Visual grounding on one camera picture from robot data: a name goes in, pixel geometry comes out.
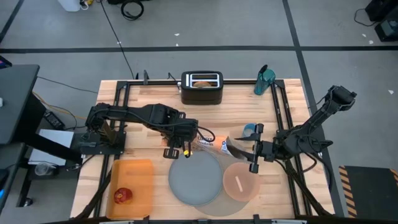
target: toaster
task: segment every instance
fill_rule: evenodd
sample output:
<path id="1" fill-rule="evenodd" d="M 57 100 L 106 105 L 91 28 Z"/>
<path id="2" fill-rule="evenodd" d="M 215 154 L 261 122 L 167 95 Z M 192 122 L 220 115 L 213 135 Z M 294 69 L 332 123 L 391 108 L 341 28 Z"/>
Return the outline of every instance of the toaster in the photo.
<path id="1" fill-rule="evenodd" d="M 181 75 L 181 102 L 185 105 L 217 105 L 223 99 L 223 74 L 191 71 Z"/>

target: red apple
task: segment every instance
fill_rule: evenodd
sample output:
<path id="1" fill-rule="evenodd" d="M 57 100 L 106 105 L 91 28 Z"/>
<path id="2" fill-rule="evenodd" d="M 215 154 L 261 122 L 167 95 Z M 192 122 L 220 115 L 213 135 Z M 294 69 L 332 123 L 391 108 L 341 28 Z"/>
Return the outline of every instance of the red apple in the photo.
<path id="1" fill-rule="evenodd" d="M 130 189 L 121 187 L 114 193 L 113 200 L 120 205 L 129 204 L 132 200 L 132 192 Z"/>

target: wooden tabletop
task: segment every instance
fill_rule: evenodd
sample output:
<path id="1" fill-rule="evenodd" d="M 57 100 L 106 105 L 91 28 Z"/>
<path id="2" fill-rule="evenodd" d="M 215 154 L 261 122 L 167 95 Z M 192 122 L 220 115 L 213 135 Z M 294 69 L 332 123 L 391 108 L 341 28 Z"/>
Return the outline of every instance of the wooden tabletop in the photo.
<path id="1" fill-rule="evenodd" d="M 97 103 L 113 104 L 116 80 L 103 80 L 99 88 Z M 294 125 L 302 124 L 309 118 L 307 103 L 300 79 L 285 79 L 287 98 Z M 179 111 L 184 111 L 187 118 L 199 120 L 199 125 L 209 128 L 215 134 L 238 138 L 247 123 L 264 124 L 262 140 L 271 141 L 277 130 L 275 109 L 269 88 L 262 96 L 253 93 L 252 85 L 225 85 L 223 101 L 220 105 L 194 106 L 183 105 L 177 87 L 174 85 L 133 86 L 130 90 L 128 106 L 141 107 L 147 104 L 162 103 Z M 282 97 L 278 90 L 280 107 Z M 123 93 L 119 105 L 123 104 Z M 287 122 L 282 114 L 284 127 Z M 158 132 L 143 127 L 141 124 L 127 123 L 126 148 L 120 159 L 151 159 L 154 164 L 154 198 L 150 219 L 154 220 L 196 220 L 207 219 L 251 219 L 254 214 L 260 218 L 293 218 L 287 176 L 275 162 L 259 162 L 261 188 L 259 194 L 242 210 L 226 217 L 212 217 L 199 212 L 194 207 L 183 204 L 175 198 L 168 184 L 169 167 L 173 160 L 163 158 L 164 146 Z M 242 144 L 251 149 L 252 143 Z M 301 156 L 303 168 L 312 161 Z M 112 165 L 111 156 L 108 170 Z M 75 200 L 70 216 L 78 215 L 97 191 L 103 156 L 97 155 L 88 161 L 80 172 Z M 320 163 L 305 173 L 308 188 L 323 207 L 334 213 L 326 177 Z M 297 197 L 301 214 L 304 214 L 303 200 L 299 188 Z M 105 216 L 108 190 L 103 195 L 101 216 Z"/>

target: yellow black stripe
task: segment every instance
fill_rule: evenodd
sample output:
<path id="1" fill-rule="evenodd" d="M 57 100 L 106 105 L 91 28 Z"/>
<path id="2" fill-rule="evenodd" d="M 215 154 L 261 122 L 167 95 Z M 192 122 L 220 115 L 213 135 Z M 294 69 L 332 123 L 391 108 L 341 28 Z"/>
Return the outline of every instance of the yellow black stripe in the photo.
<path id="1" fill-rule="evenodd" d="M 390 170 L 391 170 L 391 172 L 392 172 L 392 175 L 394 176 L 394 179 L 395 179 L 396 182 L 397 182 L 397 187 L 398 187 L 398 172 L 395 171 L 395 170 L 393 170 L 393 169 L 390 169 Z"/>
<path id="2" fill-rule="evenodd" d="M 356 218 L 357 214 L 356 214 L 356 209 L 355 209 L 354 196 L 351 191 L 351 186 L 349 184 L 347 170 L 346 170 L 345 166 L 339 166 L 338 171 L 340 173 L 341 183 L 343 184 L 343 192 L 344 192 L 344 196 L 346 198 L 348 216 L 350 218 Z"/>

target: table leg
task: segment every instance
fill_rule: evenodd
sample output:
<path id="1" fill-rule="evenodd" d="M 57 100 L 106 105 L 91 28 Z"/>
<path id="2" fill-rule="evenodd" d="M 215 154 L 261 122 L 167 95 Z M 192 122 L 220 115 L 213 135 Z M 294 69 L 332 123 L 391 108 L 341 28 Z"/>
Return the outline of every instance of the table leg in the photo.
<path id="1" fill-rule="evenodd" d="M 79 152 L 75 152 L 68 147 L 65 147 L 59 143 L 53 142 L 45 137 L 38 134 L 28 134 L 24 137 L 24 142 L 36 149 L 43 152 L 57 156 L 62 159 L 76 162 L 81 164 L 82 158 Z"/>
<path id="2" fill-rule="evenodd" d="M 29 173 L 30 173 L 29 169 L 31 169 L 31 168 L 27 169 L 27 172 L 25 174 L 24 183 L 22 184 L 21 191 L 19 192 L 17 207 L 23 207 L 25 205 L 25 201 L 27 199 L 27 194 L 29 193 L 30 184 L 32 183 L 32 181 L 29 180 Z"/>

